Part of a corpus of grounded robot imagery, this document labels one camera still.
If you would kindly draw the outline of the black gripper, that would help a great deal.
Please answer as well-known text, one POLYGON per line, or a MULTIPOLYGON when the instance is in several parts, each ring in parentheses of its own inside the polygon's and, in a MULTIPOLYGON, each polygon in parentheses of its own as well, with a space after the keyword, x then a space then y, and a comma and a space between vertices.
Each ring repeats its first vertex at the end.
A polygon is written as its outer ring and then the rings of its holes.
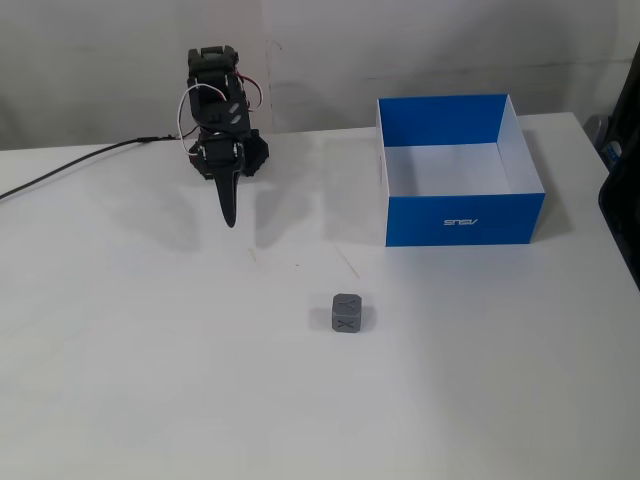
POLYGON ((233 228, 237 220, 238 183, 245 166, 242 141, 227 133, 201 132, 191 147, 191 164, 203 178, 214 178, 224 220, 233 228))

